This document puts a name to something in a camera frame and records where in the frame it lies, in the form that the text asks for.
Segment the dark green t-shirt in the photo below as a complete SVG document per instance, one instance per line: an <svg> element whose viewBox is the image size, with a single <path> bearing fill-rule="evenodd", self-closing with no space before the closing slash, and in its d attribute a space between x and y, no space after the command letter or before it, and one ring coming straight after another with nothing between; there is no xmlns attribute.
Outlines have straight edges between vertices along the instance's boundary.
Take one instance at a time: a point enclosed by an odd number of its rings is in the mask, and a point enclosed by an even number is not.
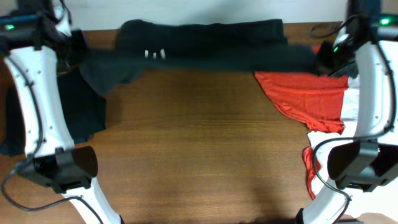
<svg viewBox="0 0 398 224"><path fill-rule="evenodd" d="M156 67L319 73L315 53L290 45L280 19L182 26L131 20L121 26L113 51L89 51L79 69L89 86L105 95L142 69Z"/></svg>

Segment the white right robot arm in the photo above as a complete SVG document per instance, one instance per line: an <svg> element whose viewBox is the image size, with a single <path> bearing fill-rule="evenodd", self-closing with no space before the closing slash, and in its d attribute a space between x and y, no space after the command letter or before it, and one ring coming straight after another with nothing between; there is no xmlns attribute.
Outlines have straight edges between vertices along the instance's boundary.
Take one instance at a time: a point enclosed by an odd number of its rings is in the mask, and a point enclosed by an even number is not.
<svg viewBox="0 0 398 224"><path fill-rule="evenodd" d="M359 78L355 134L317 144L328 150L322 189L295 223L340 223L342 216L397 218L397 2L349 0L333 43L318 54L333 74Z"/></svg>

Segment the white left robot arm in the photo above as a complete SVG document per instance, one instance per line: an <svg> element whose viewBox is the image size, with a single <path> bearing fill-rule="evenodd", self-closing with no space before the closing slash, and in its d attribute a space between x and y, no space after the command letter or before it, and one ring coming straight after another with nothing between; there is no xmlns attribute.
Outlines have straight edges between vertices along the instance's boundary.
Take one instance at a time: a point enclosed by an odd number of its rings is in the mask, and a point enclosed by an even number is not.
<svg viewBox="0 0 398 224"><path fill-rule="evenodd" d="M52 1L18 1L16 10L1 18L1 55L25 128L25 160L11 174L61 194L87 223L122 223L98 183L94 149L75 147L63 115L57 63L72 49L71 23L65 3Z"/></svg>

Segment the red shirt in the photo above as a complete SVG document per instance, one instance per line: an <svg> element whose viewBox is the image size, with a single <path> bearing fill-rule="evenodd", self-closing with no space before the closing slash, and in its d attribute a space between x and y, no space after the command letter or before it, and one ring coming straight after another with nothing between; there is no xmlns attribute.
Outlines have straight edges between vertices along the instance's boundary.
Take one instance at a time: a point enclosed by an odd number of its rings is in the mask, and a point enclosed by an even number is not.
<svg viewBox="0 0 398 224"><path fill-rule="evenodd" d="M341 120L347 76L335 78L305 72L255 72L265 95L284 116L310 131L342 134Z"/></svg>

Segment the folded black shirt stack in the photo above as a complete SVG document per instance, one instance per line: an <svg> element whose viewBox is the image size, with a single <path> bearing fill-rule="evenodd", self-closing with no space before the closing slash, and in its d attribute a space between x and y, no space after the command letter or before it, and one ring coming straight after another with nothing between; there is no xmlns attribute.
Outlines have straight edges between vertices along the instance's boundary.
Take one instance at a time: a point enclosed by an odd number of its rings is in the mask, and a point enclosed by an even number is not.
<svg viewBox="0 0 398 224"><path fill-rule="evenodd" d="M106 100L84 81L79 70L57 78L65 122L75 143L106 129ZM1 154L17 156L24 153L25 127L15 87L6 92L6 136Z"/></svg>

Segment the white shirt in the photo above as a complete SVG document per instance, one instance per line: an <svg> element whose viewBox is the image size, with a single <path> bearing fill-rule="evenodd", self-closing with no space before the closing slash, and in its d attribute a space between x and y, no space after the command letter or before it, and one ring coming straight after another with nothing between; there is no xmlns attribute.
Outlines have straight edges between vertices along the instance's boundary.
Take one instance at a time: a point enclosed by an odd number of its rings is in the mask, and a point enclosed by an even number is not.
<svg viewBox="0 0 398 224"><path fill-rule="evenodd" d="M389 86L389 93L387 99L389 103L389 115L388 120L385 122L383 128L378 132L368 136L356 136L356 137L345 137L345 138L332 138L327 139L317 144L313 150L312 164L316 164L316 155L319 148L325 144L331 142L341 143L343 141L368 141L372 139L378 139L394 129L394 123L396 121L396 84L394 77L387 79ZM338 220L344 215L351 202L351 195L347 194L344 190L336 188L336 185L331 179L324 180L319 174L318 169L314 168L315 174L318 179L323 183L323 188L317 195L315 200L307 207L302 209L296 216L296 220L303 224L316 224L316 223L337 223Z"/></svg>

